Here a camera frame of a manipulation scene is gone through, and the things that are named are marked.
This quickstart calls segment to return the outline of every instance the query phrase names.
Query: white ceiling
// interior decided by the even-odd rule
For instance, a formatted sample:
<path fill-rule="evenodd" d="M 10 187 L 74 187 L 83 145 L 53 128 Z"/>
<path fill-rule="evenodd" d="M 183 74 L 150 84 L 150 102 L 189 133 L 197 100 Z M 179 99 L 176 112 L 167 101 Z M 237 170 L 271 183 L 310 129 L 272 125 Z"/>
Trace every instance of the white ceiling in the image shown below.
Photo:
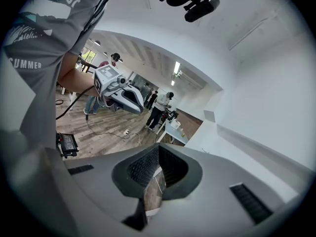
<path fill-rule="evenodd" d="M 118 6 L 132 7 L 135 12 L 138 8 L 155 14 L 163 11 L 172 15 L 173 21 L 197 27 L 201 34 L 203 29 L 228 49 L 243 39 L 231 49 L 232 55 L 241 62 L 306 29 L 290 0 L 220 0 L 214 12 L 194 23 L 185 21 L 182 6 L 171 7 L 158 0 L 110 0 L 108 9 L 115 10 Z M 161 18 L 164 20 L 169 21 L 170 17 Z"/>
<path fill-rule="evenodd" d="M 106 52 L 109 55 L 115 52 L 119 53 L 123 62 L 125 61 L 124 64 L 135 71 L 136 69 L 130 67 L 131 64 L 128 62 L 132 57 L 141 61 L 143 65 L 146 65 L 144 69 L 152 69 L 158 72 L 171 84 L 176 61 L 168 56 L 130 39 L 108 34 L 103 31 L 92 32 L 90 38 L 101 42 L 100 47 L 94 45 L 94 48 L 100 53 Z M 181 65 L 179 70 L 190 78 L 186 79 L 185 77 L 181 77 L 180 79 L 175 79 L 175 87 L 181 92 L 186 93 L 198 89 L 199 86 L 204 87 L 206 85 L 206 82 L 203 79 L 186 67 Z"/>

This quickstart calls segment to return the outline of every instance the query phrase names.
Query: fluorescent light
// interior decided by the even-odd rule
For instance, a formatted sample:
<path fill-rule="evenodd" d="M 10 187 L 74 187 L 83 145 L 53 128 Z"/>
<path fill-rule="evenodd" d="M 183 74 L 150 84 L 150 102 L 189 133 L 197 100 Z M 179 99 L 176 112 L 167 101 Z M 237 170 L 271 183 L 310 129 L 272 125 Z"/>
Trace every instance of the fluorescent light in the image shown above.
<path fill-rule="evenodd" d="M 98 45 L 98 46 L 101 46 L 101 43 L 100 43 L 100 41 L 94 41 L 93 43 L 95 43 L 96 45 Z"/>
<path fill-rule="evenodd" d="M 174 72 L 177 74 L 179 71 L 180 63 L 176 62 L 176 66 L 174 67 Z"/>

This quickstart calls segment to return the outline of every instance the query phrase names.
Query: wooden floor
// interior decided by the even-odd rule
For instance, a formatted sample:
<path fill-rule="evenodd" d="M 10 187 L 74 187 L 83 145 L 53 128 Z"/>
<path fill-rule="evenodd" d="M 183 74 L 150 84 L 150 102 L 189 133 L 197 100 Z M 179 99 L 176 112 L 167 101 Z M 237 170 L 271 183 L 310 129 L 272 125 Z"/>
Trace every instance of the wooden floor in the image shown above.
<path fill-rule="evenodd" d="M 61 95 L 61 88 L 57 87 L 56 99 L 64 100 L 62 105 L 56 106 L 56 116 L 62 114 L 70 105 L 69 93 L 66 91 L 65 95 Z M 100 156 L 111 154 L 123 150 L 142 145 L 152 145 L 154 140 L 159 139 L 163 133 L 163 129 L 159 135 L 144 128 L 150 113 L 147 109 L 140 114 L 131 114 L 129 112 L 118 110 L 116 113 L 111 112 L 106 108 L 99 108 L 96 115 L 90 114 L 88 124 L 90 128 L 96 134 L 104 132 L 111 132 L 118 136 L 124 137 L 123 133 L 126 129 L 132 133 L 137 134 L 126 136 L 128 139 L 121 139 L 112 134 L 96 135 L 91 129 L 89 129 L 83 109 L 85 107 L 87 96 L 82 96 L 74 105 L 72 111 L 68 111 L 65 116 L 57 120 L 57 132 L 74 134 L 76 142 L 80 148 L 78 156 L 76 158 L 86 158 L 93 156 Z M 165 135 L 162 143 L 170 143 L 171 137 Z M 183 145 L 178 141 L 175 141 L 176 145 Z"/>

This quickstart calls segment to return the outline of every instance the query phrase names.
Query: black mesh grille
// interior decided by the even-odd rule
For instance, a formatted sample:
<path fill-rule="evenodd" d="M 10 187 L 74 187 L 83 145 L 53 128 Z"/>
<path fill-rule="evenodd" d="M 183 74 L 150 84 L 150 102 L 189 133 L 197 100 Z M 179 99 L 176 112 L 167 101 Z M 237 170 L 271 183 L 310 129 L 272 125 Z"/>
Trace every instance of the black mesh grille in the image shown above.
<path fill-rule="evenodd" d="M 238 184 L 231 186 L 230 189 L 256 224 L 259 224 L 272 215 L 272 212 L 246 185 Z"/>
<path fill-rule="evenodd" d="M 91 169 L 94 169 L 94 167 L 88 164 L 88 165 L 83 165 L 83 166 L 79 166 L 75 168 L 69 168 L 68 171 L 71 175 L 75 175 L 75 174 L 82 173 Z"/>
<path fill-rule="evenodd" d="M 201 181 L 202 168 L 196 160 L 161 144 L 119 162 L 113 168 L 112 179 L 125 196 L 142 199 L 159 165 L 166 182 L 163 200 L 185 198 Z"/>
<path fill-rule="evenodd" d="M 159 164 L 163 170 L 166 187 L 174 185 L 188 173 L 187 163 L 164 148 L 159 152 Z"/>
<path fill-rule="evenodd" d="M 127 168 L 127 174 L 130 178 L 144 188 L 147 187 L 159 166 L 158 151 L 159 147 L 156 147 Z"/>

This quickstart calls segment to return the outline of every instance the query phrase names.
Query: white wall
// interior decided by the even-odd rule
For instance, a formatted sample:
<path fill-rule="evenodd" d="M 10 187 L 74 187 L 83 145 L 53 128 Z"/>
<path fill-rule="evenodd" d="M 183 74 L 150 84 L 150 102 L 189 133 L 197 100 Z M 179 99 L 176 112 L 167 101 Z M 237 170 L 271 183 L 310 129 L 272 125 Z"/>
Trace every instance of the white wall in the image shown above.
<path fill-rule="evenodd" d="M 216 91 L 208 84 L 201 90 L 188 92 L 181 99 L 178 109 L 203 121 L 205 119 L 203 110 L 215 93 Z"/>
<path fill-rule="evenodd" d="M 135 78 L 135 76 L 137 75 L 135 72 L 134 73 L 132 73 L 132 74 L 130 74 L 131 75 L 131 77 L 128 79 L 128 80 L 134 80 L 134 78 Z"/>
<path fill-rule="evenodd" d="M 279 173 L 269 171 L 265 160 L 259 163 L 221 137 L 217 125 L 315 171 L 316 47 L 311 39 L 298 35 L 242 63 L 234 88 L 215 94 L 205 107 L 214 111 L 216 122 L 205 120 L 186 147 L 232 160 L 285 202 L 295 197 L 295 187 L 281 178 L 288 171 L 284 165 Z M 298 186 L 308 183 L 297 177 Z"/>
<path fill-rule="evenodd" d="M 316 169 L 316 49 L 299 35 L 242 64 L 230 106 L 218 121 Z"/>
<path fill-rule="evenodd" d="M 128 66 L 126 66 L 122 62 L 116 62 L 117 68 L 123 72 L 123 75 L 126 77 L 126 79 L 129 77 L 129 75 L 133 72 Z"/>

